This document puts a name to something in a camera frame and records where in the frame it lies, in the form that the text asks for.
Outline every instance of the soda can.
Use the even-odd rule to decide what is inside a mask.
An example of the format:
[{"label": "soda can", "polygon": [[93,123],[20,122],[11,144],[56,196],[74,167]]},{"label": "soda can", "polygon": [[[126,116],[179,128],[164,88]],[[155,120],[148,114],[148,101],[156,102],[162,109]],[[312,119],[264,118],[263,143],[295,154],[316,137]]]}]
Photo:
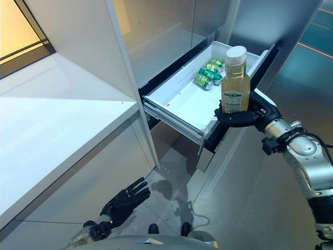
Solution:
[{"label": "soda can", "polygon": [[217,66],[219,66],[219,67],[221,67],[221,68],[223,68],[223,66],[224,66],[224,60],[222,60],[222,59],[217,59],[217,58],[212,58],[212,59],[210,59],[208,63],[209,63],[209,64],[217,65]]},{"label": "soda can", "polygon": [[222,71],[222,68],[217,66],[217,65],[214,65],[214,64],[206,64],[206,68],[208,70],[211,70],[215,73],[220,73]]},{"label": "soda can", "polygon": [[196,74],[194,82],[204,90],[210,90],[213,87],[213,81],[202,74]]},{"label": "soda can", "polygon": [[220,74],[215,73],[214,71],[211,71],[209,69],[206,69],[204,67],[202,67],[199,70],[199,74],[204,75],[205,77],[208,77],[210,79],[212,79],[213,81],[221,81],[222,80],[222,76]]}]

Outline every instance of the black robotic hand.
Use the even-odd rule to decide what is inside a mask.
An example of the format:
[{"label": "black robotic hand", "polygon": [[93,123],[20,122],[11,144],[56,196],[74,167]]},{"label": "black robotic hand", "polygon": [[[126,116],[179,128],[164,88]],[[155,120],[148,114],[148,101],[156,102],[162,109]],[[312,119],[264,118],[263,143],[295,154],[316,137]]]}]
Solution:
[{"label": "black robotic hand", "polygon": [[247,111],[223,113],[221,103],[215,110],[215,116],[223,125],[232,128],[255,126],[260,132],[275,119],[282,117],[279,110],[261,97],[255,91],[250,92],[249,107]]},{"label": "black robotic hand", "polygon": [[108,215],[111,218],[112,228],[119,227],[132,214],[133,210],[143,201],[149,198],[150,190],[145,188],[147,182],[141,177],[126,189],[120,191],[102,209],[100,215]]}]

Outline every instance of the drawer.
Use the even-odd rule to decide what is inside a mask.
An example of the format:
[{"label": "drawer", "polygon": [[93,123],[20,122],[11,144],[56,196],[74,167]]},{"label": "drawer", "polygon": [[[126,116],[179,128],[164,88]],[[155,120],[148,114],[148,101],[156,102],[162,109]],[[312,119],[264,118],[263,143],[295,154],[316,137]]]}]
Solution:
[{"label": "drawer", "polygon": [[[214,154],[222,138],[221,133],[225,133],[227,128],[224,128],[214,116],[221,99],[221,85],[204,91],[194,84],[193,79],[210,58],[224,59],[229,48],[230,46],[226,44],[212,42],[175,74],[144,96],[145,111],[199,144],[199,156],[204,148]],[[260,56],[247,52],[246,72],[251,78],[261,68],[272,50],[273,46]]]}]

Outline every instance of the yellow liquid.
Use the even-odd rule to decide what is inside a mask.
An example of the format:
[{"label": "yellow liquid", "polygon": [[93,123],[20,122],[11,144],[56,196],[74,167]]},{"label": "yellow liquid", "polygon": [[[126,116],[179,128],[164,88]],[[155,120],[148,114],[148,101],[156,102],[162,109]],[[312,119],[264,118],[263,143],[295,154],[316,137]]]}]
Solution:
[{"label": "yellow liquid", "polygon": [[239,66],[226,66],[226,77],[222,81],[222,111],[224,113],[248,109],[250,78],[245,74],[245,66],[245,62]]}]

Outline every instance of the white bottle cap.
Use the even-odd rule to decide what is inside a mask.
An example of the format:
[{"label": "white bottle cap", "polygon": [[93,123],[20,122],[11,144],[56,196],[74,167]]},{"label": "white bottle cap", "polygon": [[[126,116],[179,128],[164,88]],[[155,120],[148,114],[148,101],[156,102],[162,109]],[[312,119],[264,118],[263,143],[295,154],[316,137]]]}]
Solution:
[{"label": "white bottle cap", "polygon": [[235,46],[227,50],[225,63],[230,66],[238,66],[246,60],[246,48]]}]

